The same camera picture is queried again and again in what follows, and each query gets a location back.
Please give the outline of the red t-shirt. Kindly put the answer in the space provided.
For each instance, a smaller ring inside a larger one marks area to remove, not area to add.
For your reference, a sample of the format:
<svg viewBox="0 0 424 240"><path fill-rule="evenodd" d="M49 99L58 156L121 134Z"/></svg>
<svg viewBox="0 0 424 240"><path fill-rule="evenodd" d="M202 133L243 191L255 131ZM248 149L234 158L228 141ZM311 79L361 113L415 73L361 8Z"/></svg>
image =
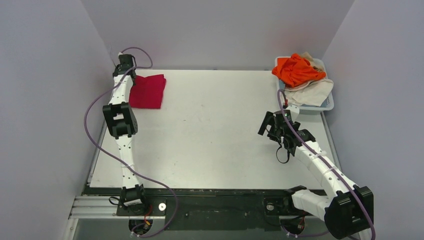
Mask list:
<svg viewBox="0 0 424 240"><path fill-rule="evenodd" d="M163 74L135 78L129 95L129 104L135 109L158 110L162 106L167 80Z"/></svg>

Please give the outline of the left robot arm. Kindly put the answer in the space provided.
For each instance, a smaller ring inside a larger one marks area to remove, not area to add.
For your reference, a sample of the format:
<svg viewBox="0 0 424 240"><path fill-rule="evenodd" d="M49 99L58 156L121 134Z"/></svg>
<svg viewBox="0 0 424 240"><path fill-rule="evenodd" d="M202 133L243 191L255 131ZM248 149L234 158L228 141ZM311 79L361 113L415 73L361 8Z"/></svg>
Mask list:
<svg viewBox="0 0 424 240"><path fill-rule="evenodd" d="M120 53L119 64L112 74L114 88L109 103L102 107L109 134L117 145L121 164L122 187L118 206L122 210L143 215L149 210L149 201L144 196L144 187L132 172L134 166L134 135L138 123L129 103L130 91L135 84L136 62L131 54Z"/></svg>

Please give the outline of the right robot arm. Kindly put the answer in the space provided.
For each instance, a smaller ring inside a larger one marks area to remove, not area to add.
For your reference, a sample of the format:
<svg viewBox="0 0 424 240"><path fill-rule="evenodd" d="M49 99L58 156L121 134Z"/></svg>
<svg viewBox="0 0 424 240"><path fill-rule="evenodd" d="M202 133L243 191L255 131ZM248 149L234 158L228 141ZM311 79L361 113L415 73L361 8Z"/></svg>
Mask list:
<svg viewBox="0 0 424 240"><path fill-rule="evenodd" d="M286 213L304 211L319 218L338 240L366 230L372 240L376 239L373 192L346 177L330 161L317 139L293 121L291 110L266 112L258 134L266 135L285 149L289 157L299 160L325 191L325 195L318 195L302 185L286 189L282 201Z"/></svg>

